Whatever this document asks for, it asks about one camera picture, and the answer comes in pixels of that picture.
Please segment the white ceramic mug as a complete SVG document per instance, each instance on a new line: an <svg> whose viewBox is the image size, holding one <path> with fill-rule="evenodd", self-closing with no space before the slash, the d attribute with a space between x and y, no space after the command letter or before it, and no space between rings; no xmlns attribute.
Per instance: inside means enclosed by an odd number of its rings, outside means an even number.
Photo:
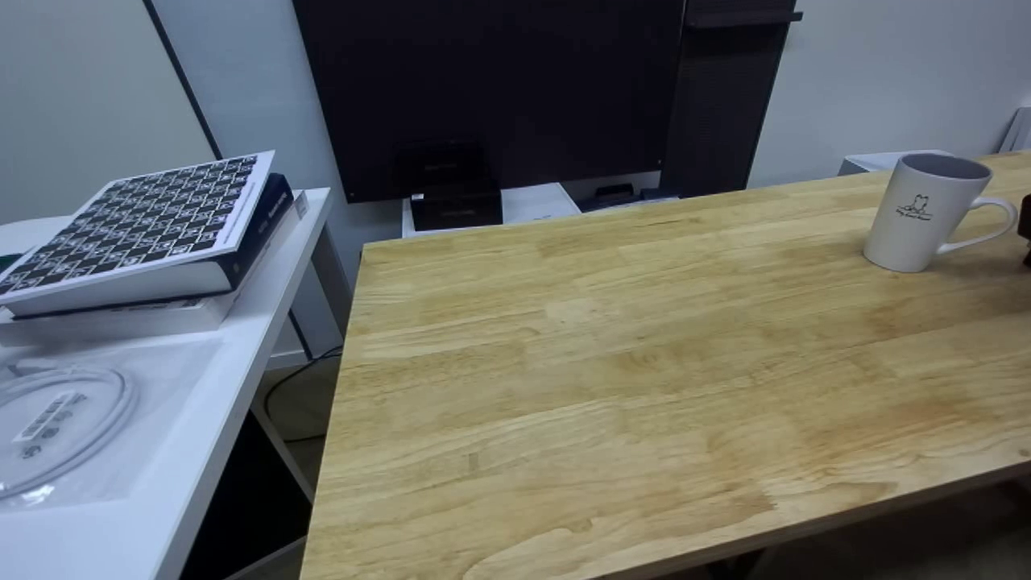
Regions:
<svg viewBox="0 0 1031 580"><path fill-rule="evenodd" d="M988 193L991 171L958 154L901 154L889 174L862 242L862 259L885 270L924 270L936 255L995 242L1017 226L1012 199ZM998 210L995 230L954 240L974 210Z"/></svg>

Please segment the white side table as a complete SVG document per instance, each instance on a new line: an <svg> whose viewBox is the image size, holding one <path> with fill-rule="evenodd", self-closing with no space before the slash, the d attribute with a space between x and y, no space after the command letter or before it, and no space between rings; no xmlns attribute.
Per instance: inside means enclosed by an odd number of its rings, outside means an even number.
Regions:
<svg viewBox="0 0 1031 580"><path fill-rule="evenodd" d="M65 356L111 362L141 404L81 468L117 492L0 511L0 580L233 578L302 541L310 482L253 392L324 215L328 189L297 193L219 326Z"/></svg>

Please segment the clear plastic bag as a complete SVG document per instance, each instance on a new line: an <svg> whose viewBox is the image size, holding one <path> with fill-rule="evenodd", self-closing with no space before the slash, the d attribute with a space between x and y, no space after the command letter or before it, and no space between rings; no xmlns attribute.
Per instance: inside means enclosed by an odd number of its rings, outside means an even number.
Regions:
<svg viewBox="0 0 1031 580"><path fill-rule="evenodd" d="M217 339L146 339L6 356L0 508L65 508L127 495L217 352Z"/></svg>

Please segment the dark panel with white frame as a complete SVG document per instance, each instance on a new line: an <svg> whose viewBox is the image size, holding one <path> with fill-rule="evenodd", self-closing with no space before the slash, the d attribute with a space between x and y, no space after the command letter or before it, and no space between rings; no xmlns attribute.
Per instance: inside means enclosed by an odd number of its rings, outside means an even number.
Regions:
<svg viewBox="0 0 1031 580"><path fill-rule="evenodd" d="M469 163L500 188L653 171L684 0L297 0L354 202Z"/></svg>

